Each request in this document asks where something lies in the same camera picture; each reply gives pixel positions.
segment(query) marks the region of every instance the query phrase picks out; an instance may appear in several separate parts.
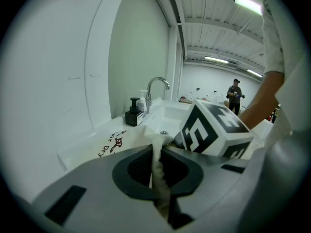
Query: white pump bottle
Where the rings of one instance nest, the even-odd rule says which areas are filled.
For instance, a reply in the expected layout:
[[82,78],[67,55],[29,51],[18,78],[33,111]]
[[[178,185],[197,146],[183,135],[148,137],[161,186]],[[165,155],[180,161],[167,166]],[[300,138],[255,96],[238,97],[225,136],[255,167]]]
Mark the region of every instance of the white pump bottle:
[[142,111],[142,117],[146,116],[147,112],[147,105],[146,105],[146,99],[144,97],[144,94],[147,93],[147,90],[139,90],[140,91],[140,98],[137,101],[138,110]]

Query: faucet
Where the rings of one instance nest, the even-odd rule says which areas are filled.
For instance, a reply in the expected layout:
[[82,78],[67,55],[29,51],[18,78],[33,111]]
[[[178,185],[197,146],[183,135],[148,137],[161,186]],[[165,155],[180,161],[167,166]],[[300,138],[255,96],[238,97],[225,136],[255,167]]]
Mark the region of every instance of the faucet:
[[147,95],[146,95],[146,105],[147,105],[147,114],[149,114],[149,109],[150,109],[150,104],[151,104],[151,85],[154,81],[156,80],[160,80],[162,81],[164,84],[165,84],[165,89],[166,90],[169,90],[170,89],[170,85],[169,83],[167,82],[166,79],[162,78],[162,77],[155,77],[153,79],[151,79],[148,83],[148,87],[147,87]]

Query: bottle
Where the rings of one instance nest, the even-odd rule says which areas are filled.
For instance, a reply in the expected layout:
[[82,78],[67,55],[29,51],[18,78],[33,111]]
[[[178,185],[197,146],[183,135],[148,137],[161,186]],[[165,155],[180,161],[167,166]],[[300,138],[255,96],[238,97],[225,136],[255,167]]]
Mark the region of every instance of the bottle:
[[214,91],[213,98],[212,98],[212,103],[218,104],[217,91]]
[[131,126],[138,126],[142,123],[142,111],[136,105],[137,100],[139,98],[131,98],[132,106],[128,112],[125,112],[125,123]]
[[140,111],[142,111],[142,117],[146,116],[147,112],[147,105],[146,105],[146,99],[144,97],[144,94],[147,93],[147,90],[139,90],[140,91],[140,98],[137,101],[137,106]]
[[223,102],[224,102],[224,97],[223,97],[222,94],[219,94],[219,95],[218,95],[218,97],[217,97],[217,102],[218,102],[218,103],[223,103]]

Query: black slot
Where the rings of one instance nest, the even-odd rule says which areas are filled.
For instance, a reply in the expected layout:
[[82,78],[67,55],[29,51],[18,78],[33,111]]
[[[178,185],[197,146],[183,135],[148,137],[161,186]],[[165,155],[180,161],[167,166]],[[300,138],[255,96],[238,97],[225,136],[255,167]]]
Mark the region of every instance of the black slot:
[[191,218],[188,214],[182,213],[180,211],[176,198],[171,199],[170,215],[169,215],[168,223],[171,224],[173,229],[176,230],[192,221],[193,221],[193,218]]
[[243,171],[245,170],[244,167],[232,166],[232,165],[228,165],[228,164],[223,165],[222,168],[229,170],[229,171],[236,172],[236,173],[243,173]]
[[112,170],[116,186],[130,198],[156,201],[158,196],[149,188],[152,145],[119,161]]
[[79,202],[86,188],[73,185],[69,190],[50,208],[45,216],[59,225],[63,225],[73,208]]
[[161,160],[164,179],[174,198],[192,194],[203,179],[203,170],[196,162],[163,148]]

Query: ceiling beam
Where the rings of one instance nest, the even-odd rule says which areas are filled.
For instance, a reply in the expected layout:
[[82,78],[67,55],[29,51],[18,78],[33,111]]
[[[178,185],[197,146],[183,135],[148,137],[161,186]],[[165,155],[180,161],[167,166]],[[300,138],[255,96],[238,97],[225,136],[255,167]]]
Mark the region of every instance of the ceiling beam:
[[165,20],[167,22],[167,25],[170,27],[171,26],[170,19],[169,19],[168,15],[166,14],[165,9],[163,8],[161,1],[160,0],[156,0],[156,2],[159,5],[159,7],[160,7],[160,9],[161,9],[161,11],[162,11],[162,13],[164,15],[164,18],[165,18]]
[[207,53],[210,53],[210,54],[215,54],[215,55],[219,55],[220,56],[223,56],[223,57],[226,57],[226,58],[229,58],[229,59],[232,59],[232,60],[235,60],[235,61],[239,61],[239,62],[242,62],[248,66],[251,66],[255,72],[257,72],[258,74],[261,74],[263,75],[263,72],[264,72],[264,67],[256,64],[256,63],[253,63],[249,60],[246,60],[242,57],[239,57],[237,55],[234,55],[232,53],[227,53],[227,52],[222,52],[220,53],[219,50],[214,50],[214,49],[206,49],[206,48],[197,48],[197,47],[188,47],[188,51],[193,51],[193,52],[197,52],[197,53],[202,53],[202,54],[207,54]]
[[220,70],[224,70],[224,71],[227,71],[227,72],[232,72],[232,73],[236,73],[236,74],[239,74],[245,78],[248,78],[248,79],[251,79],[251,80],[254,80],[258,83],[262,83],[262,80],[260,78],[255,78],[251,75],[248,75],[247,73],[243,73],[243,72],[240,72],[238,70],[233,70],[233,69],[229,69],[229,68],[225,68],[225,67],[219,67],[217,65],[213,65],[213,64],[210,64],[210,63],[201,63],[201,62],[198,62],[198,61],[195,61],[195,60],[191,60],[191,61],[184,61],[184,64],[185,65],[193,65],[193,66],[201,66],[201,67],[209,67],[209,68],[214,68],[214,69],[220,69]]
[[180,18],[180,23],[179,25],[181,25],[182,27],[182,32],[183,32],[183,38],[184,38],[184,48],[185,48],[185,58],[187,58],[188,55],[188,51],[187,51],[187,29],[186,29],[186,25],[185,25],[185,15],[184,15],[184,8],[183,8],[183,4],[181,0],[175,0],[176,5],[177,5],[177,9],[178,9],[178,13],[179,13],[179,18]]
[[[230,30],[234,32],[239,32],[241,30],[240,27],[233,26],[225,22],[220,22],[220,21],[215,21],[215,20],[210,20],[210,19],[184,18],[184,22],[182,22],[182,19],[180,19],[180,21],[181,22],[178,23],[178,25],[201,25],[201,26],[211,25],[211,26],[220,27],[225,30]],[[243,34],[263,45],[263,39],[261,39],[259,36],[253,33],[250,33],[249,31],[243,30],[240,34]]]
[[251,55],[247,56],[247,59],[250,60],[250,59],[252,59],[252,58],[254,58],[254,57],[260,56],[261,54],[262,54],[262,56],[263,56],[264,51],[254,52],[254,53],[252,53]]

